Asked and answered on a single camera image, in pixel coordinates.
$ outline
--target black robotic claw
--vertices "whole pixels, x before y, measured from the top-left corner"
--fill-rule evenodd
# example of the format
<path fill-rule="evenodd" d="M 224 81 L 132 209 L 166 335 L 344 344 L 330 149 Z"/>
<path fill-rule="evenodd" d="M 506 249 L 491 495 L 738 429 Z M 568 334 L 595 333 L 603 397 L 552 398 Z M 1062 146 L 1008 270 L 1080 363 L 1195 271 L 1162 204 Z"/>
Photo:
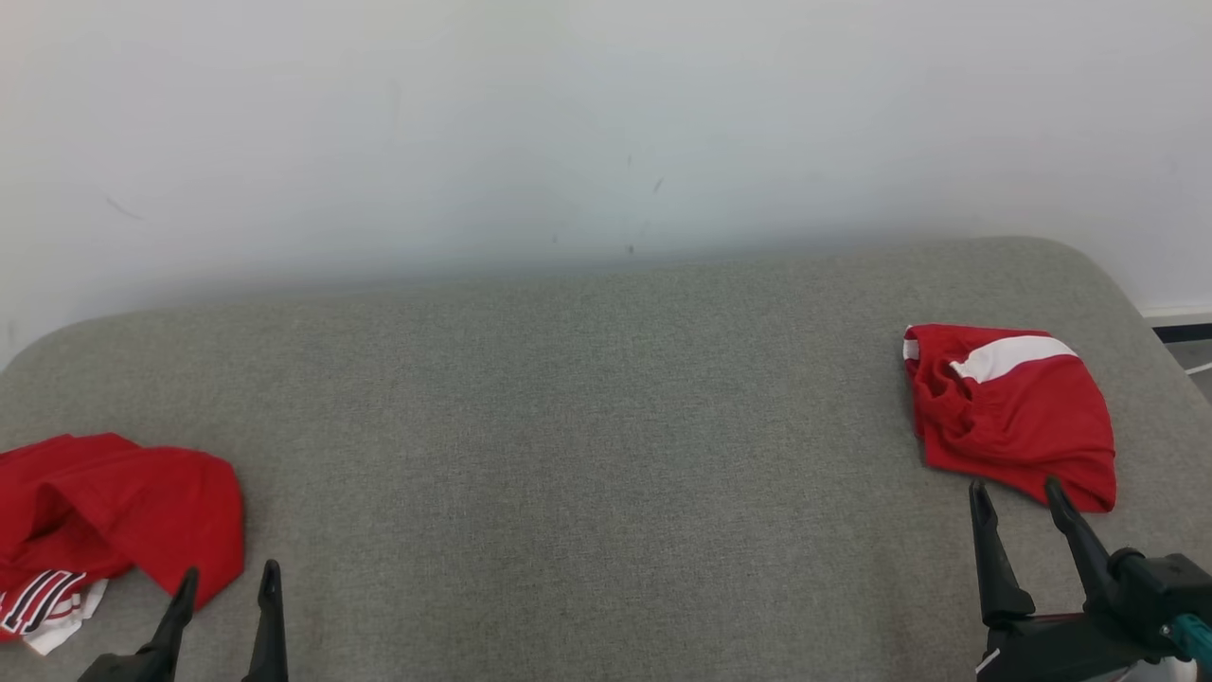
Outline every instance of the black robotic claw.
<path fill-rule="evenodd" d="M 198 569 L 185 572 L 168 611 L 160 619 L 152 641 L 131 655 L 102 654 L 92 661 L 80 682 L 172 682 L 177 676 L 181 635 L 194 618 Z"/>
<path fill-rule="evenodd" d="M 1006 558 L 1006 549 L 997 535 L 997 512 L 993 509 L 984 483 L 972 482 L 968 504 L 972 508 L 972 543 L 977 549 L 981 620 L 987 627 L 994 627 L 1035 613 L 1035 602 L 1018 586 L 1014 569 Z"/>
<path fill-rule="evenodd" d="M 282 623 L 282 581 L 278 562 L 265 562 L 261 574 L 261 623 L 252 647 L 252 663 L 244 682 L 286 682 L 286 625 Z"/>
<path fill-rule="evenodd" d="M 194 617 L 196 595 L 198 569 L 190 568 L 152 641 L 132 655 L 102 654 L 80 676 L 80 682 L 172 682 L 177 675 L 181 636 Z M 281 569 L 274 560 L 265 562 L 257 603 L 261 606 L 261 623 L 244 682 L 287 682 Z"/>
<path fill-rule="evenodd" d="M 1137 661 L 1182 657 L 1164 636 L 1176 617 L 1212 617 L 1212 577 L 1183 555 L 1149 560 L 1103 544 L 1050 478 L 1052 521 L 1069 541 L 1086 592 L 1084 613 L 1031 615 L 997 535 L 997 515 L 982 483 L 968 489 L 981 615 L 989 627 L 978 682 L 1081 682 Z"/>

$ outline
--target white stripe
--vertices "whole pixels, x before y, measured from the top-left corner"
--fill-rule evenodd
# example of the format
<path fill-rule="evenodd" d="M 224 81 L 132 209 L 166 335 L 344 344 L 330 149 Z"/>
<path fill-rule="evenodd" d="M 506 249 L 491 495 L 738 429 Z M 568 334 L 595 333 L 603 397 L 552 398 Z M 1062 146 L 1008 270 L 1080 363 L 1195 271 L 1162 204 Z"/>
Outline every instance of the white stripe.
<path fill-rule="evenodd" d="M 987 666 L 990 663 L 993 663 L 993 659 L 997 658 L 1000 654 L 1001 654 L 1001 649 L 994 649 L 993 653 L 989 654 L 988 658 L 985 658 L 983 661 L 981 661 L 981 665 L 977 666 L 976 674 L 981 675 L 981 671 L 984 670 L 984 666 Z"/>
<path fill-rule="evenodd" d="M 1005 377 L 1023 363 L 1058 356 L 1077 354 L 1051 336 L 1010 336 L 972 351 L 962 363 L 951 363 L 951 369 L 964 379 L 984 383 Z"/>

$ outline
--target baseboard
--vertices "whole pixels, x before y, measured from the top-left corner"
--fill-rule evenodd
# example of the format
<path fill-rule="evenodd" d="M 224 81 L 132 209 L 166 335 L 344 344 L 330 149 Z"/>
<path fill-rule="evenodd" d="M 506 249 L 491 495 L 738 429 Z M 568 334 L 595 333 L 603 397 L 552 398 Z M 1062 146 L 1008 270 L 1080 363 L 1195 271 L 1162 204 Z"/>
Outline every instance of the baseboard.
<path fill-rule="evenodd" d="M 1188 326 L 1195 323 L 1212 323 L 1212 305 L 1188 305 L 1179 308 L 1142 308 L 1149 326 Z"/>

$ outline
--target gray fabric surface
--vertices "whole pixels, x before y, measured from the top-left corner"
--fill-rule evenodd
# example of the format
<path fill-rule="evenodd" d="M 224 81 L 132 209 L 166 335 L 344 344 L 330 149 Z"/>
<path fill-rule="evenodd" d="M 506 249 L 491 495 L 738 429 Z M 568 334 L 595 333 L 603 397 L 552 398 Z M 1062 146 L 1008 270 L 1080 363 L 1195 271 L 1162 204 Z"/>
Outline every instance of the gray fabric surface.
<path fill-rule="evenodd" d="M 899 359 L 921 321 L 1064 339 L 1119 445 L 1092 526 L 1212 567 L 1212 411 L 1100 270 L 1031 239 L 90 321 L 0 376 L 0 448 L 115 431 L 235 465 L 247 569 L 182 682 L 242 676 L 269 557 L 296 680 L 967 682 L 967 480 L 921 465 Z M 1040 611 L 1080 608 L 1047 511 L 991 493 Z M 167 600 L 132 573 L 0 677 L 74 680 Z"/>

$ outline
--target red cloth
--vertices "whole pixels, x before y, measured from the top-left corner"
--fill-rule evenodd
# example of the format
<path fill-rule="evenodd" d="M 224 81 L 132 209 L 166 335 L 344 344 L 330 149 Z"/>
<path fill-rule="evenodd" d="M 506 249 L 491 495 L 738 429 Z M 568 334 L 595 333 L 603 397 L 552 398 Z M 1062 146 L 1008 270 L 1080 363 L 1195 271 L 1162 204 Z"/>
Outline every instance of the red cloth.
<path fill-rule="evenodd" d="M 1047 504 L 1056 476 L 1074 506 L 1115 506 L 1115 439 L 1085 363 L 1045 331 L 910 326 L 905 369 L 926 464 L 1005 483 Z"/>
<path fill-rule="evenodd" d="M 132 566 L 170 595 L 196 566 L 195 608 L 240 575 L 244 505 L 231 465 L 113 434 L 0 454 L 0 641 Z"/>

